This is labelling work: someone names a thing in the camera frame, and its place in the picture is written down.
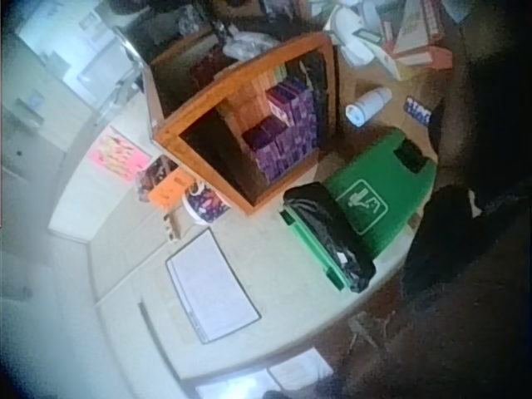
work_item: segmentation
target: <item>plastic bag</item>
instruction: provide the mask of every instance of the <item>plastic bag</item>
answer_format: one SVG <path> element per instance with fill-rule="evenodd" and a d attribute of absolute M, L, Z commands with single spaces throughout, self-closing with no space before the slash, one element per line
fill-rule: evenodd
<path fill-rule="evenodd" d="M 375 265 L 361 238 L 327 189 L 320 183 L 302 185 L 287 190 L 283 200 L 343 271 L 351 291 L 363 291 L 375 275 Z"/>

